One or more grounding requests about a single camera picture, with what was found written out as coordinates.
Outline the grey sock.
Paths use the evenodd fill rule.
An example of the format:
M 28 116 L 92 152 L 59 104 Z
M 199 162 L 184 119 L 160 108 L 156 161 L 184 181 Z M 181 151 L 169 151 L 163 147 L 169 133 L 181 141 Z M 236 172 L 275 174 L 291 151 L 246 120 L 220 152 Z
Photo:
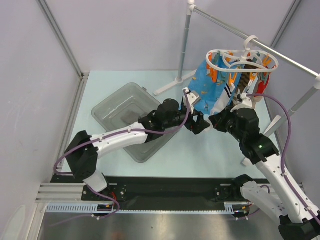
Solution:
M 140 119 L 141 115 L 134 111 L 127 111 L 122 117 L 121 120 L 127 124 L 132 125 Z

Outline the white black striped sock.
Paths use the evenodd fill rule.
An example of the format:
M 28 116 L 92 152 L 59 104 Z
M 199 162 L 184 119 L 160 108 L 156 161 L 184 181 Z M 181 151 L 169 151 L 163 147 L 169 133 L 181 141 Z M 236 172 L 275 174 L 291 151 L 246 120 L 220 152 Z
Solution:
M 225 85 L 220 97 L 214 104 L 213 108 L 210 110 L 211 116 L 219 114 L 229 105 L 235 89 L 236 87 L 234 83 L 227 83 Z

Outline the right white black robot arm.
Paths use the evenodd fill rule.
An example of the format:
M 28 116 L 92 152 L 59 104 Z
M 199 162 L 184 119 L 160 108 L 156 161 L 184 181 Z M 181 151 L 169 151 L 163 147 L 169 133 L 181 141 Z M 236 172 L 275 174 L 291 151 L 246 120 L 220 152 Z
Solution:
M 320 235 L 320 209 L 302 191 L 286 167 L 274 143 L 260 132 L 254 109 L 229 107 L 209 117 L 214 129 L 229 133 L 242 154 L 266 177 L 276 197 L 267 193 L 247 175 L 235 178 L 231 196 L 254 203 L 278 226 L 285 240 L 312 240 Z

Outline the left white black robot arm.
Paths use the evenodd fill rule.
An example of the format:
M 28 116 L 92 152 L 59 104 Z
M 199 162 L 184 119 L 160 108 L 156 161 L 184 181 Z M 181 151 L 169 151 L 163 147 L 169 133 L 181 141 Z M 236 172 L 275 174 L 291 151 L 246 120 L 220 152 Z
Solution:
M 90 135 L 85 130 L 78 132 L 66 149 L 64 159 L 74 179 L 88 185 L 97 199 L 105 200 L 110 195 L 110 187 L 97 170 L 98 159 L 115 150 L 153 142 L 182 127 L 198 135 L 209 128 L 210 123 L 191 104 L 166 99 L 156 110 L 127 127 L 98 135 Z

